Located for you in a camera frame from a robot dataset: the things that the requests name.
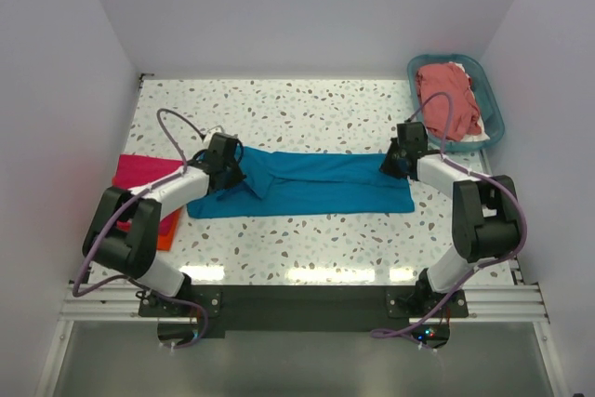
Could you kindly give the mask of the blue t shirt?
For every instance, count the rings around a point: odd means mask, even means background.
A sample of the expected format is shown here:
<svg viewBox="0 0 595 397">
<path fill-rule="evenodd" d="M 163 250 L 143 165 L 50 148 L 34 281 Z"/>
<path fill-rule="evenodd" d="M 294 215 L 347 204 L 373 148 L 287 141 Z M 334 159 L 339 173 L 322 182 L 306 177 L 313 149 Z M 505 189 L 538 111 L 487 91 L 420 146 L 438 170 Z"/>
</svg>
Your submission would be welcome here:
<svg viewBox="0 0 595 397">
<path fill-rule="evenodd" d="M 187 204 L 191 218 L 407 214 L 415 204 L 406 179 L 380 172 L 381 153 L 264 152 L 245 148 L 245 179 Z"/>
</svg>

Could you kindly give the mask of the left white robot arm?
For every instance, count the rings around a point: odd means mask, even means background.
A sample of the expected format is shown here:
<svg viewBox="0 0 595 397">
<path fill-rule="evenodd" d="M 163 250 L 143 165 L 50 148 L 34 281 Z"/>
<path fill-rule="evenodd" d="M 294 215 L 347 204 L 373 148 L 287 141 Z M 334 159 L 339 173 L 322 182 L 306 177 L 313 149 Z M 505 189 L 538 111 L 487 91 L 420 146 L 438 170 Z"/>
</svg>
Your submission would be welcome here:
<svg viewBox="0 0 595 397">
<path fill-rule="evenodd" d="M 205 149 L 172 173 L 131 190 L 105 190 L 83 242 L 85 259 L 73 295 L 94 289 L 80 286 L 89 264 L 96 262 L 159 295 L 170 314 L 186 313 L 192 306 L 192 280 L 157 255 L 160 223 L 190 202 L 241 183 L 244 152 L 238 138 L 217 132 Z"/>
</svg>

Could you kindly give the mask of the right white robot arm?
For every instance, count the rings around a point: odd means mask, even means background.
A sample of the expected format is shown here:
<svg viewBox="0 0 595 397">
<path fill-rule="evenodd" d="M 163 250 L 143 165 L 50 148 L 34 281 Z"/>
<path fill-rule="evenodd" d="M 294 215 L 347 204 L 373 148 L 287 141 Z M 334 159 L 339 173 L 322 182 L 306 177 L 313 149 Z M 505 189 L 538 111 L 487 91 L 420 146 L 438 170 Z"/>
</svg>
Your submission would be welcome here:
<svg viewBox="0 0 595 397">
<path fill-rule="evenodd" d="M 415 284 L 416 309 L 436 315 L 475 272 L 515 255 L 526 240 L 526 218 L 508 176 L 489 177 L 429 147 L 420 123 L 397 126 L 380 172 L 431 186 L 452 200 L 452 245 Z"/>
</svg>

